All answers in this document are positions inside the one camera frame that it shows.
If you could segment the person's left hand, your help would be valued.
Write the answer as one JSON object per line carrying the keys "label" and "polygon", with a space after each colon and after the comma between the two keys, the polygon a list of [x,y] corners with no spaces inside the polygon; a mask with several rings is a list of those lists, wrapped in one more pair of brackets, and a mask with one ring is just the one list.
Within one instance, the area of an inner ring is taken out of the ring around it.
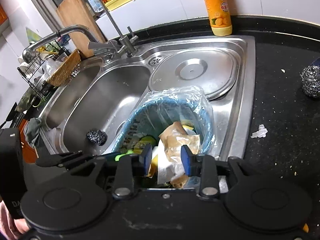
{"label": "person's left hand", "polygon": [[1,201],[1,239],[19,239],[30,230],[25,219],[13,219],[3,201]]}

